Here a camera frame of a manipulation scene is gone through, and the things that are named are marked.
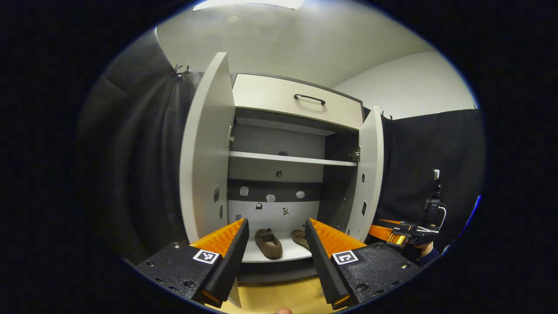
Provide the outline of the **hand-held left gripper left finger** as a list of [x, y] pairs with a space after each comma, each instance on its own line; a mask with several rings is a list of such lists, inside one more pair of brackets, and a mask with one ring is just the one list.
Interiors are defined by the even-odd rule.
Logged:
[[249, 222], [242, 218], [192, 244], [172, 242], [136, 267], [180, 296], [220, 308], [238, 276], [248, 239]]

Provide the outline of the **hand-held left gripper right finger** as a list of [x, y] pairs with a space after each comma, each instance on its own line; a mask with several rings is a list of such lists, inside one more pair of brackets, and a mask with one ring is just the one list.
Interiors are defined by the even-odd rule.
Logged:
[[365, 245], [316, 219], [307, 219], [305, 234], [323, 295], [333, 310], [376, 300], [420, 272], [389, 245]]

